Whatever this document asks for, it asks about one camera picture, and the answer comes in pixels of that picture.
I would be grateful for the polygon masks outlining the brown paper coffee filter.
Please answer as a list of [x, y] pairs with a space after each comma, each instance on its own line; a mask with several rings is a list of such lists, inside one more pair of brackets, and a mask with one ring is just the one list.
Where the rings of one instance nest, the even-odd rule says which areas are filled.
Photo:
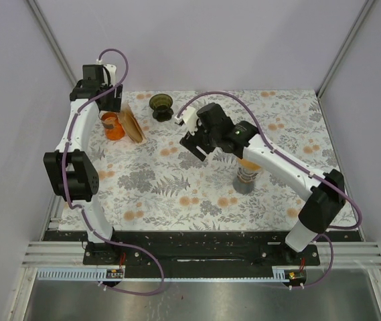
[[249, 160], [243, 159], [243, 158], [239, 158], [238, 162], [241, 166], [243, 166], [247, 169], [250, 169], [252, 171], [258, 171], [260, 169], [259, 165], [255, 164], [253, 162], [250, 162]]

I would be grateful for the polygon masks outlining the glass coffee carafe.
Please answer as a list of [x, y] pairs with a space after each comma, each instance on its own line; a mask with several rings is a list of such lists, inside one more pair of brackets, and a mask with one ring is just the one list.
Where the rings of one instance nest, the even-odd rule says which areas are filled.
[[257, 176], [257, 171], [239, 167], [232, 182], [234, 190], [241, 195], [247, 195], [251, 193], [254, 190], [255, 179]]

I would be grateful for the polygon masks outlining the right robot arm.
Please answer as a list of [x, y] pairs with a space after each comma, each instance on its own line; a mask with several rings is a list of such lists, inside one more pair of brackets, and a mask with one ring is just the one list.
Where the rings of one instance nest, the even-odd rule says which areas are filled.
[[305, 164], [263, 139], [251, 123], [233, 123], [219, 104], [210, 103], [199, 110], [187, 107], [175, 121], [187, 128], [181, 145], [201, 161], [220, 148], [274, 174], [304, 200], [298, 221], [280, 249], [285, 263], [302, 260], [307, 245], [325, 232], [346, 203], [344, 176], [339, 171], [325, 173]]

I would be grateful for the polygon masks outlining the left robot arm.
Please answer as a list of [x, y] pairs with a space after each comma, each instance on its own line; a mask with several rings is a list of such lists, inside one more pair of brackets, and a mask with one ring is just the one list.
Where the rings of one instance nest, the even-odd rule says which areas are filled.
[[99, 114], [119, 109], [123, 87], [115, 84], [116, 72], [116, 66], [102, 62], [82, 67], [83, 77], [70, 93], [64, 134], [55, 150], [43, 157], [54, 193], [81, 213], [88, 239], [86, 255], [107, 264], [120, 259], [121, 248], [98, 200], [100, 179], [86, 150]]

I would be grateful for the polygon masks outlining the brown coffee filter stack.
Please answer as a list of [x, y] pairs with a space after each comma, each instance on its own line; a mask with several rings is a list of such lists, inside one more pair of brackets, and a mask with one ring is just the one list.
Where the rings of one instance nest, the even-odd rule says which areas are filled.
[[121, 104], [121, 111], [118, 114], [119, 122], [125, 131], [125, 134], [135, 144], [145, 144], [147, 139], [135, 118], [131, 107], [127, 102]]

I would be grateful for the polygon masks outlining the dark green dripper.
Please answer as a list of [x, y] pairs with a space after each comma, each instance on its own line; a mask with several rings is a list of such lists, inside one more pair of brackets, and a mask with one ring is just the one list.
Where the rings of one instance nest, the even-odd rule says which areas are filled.
[[167, 94], [156, 94], [149, 100], [149, 107], [153, 110], [152, 116], [158, 122], [171, 120], [173, 116], [173, 99]]

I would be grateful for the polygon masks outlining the glass of orange liquid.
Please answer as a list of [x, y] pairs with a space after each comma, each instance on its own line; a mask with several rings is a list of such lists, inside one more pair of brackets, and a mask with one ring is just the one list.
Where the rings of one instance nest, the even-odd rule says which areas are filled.
[[104, 133], [107, 139], [116, 141], [125, 136], [125, 131], [119, 122], [119, 118], [114, 112], [105, 112], [100, 120], [104, 127]]

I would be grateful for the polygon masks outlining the floral tablecloth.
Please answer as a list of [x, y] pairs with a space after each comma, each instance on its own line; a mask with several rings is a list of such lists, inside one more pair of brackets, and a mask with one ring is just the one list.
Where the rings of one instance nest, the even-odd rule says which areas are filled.
[[[146, 136], [109, 141], [100, 123], [91, 132], [88, 156], [98, 171], [98, 199], [117, 230], [289, 230], [303, 200], [264, 169], [254, 190], [237, 193], [236, 158], [216, 149], [199, 160], [179, 143], [185, 128], [152, 116], [148, 91], [126, 92]], [[199, 98], [174, 91], [173, 109], [215, 102], [234, 122], [258, 122], [273, 143], [308, 165], [329, 172], [337, 159], [313, 90], [237, 90], [231, 97]]]

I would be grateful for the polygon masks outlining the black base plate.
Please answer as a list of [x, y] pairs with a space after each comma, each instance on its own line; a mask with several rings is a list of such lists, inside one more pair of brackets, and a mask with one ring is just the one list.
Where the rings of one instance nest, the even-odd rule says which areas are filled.
[[302, 252], [285, 244], [286, 232], [265, 231], [115, 231], [112, 240], [146, 249], [162, 259], [232, 259], [264, 265], [319, 266], [318, 250]]

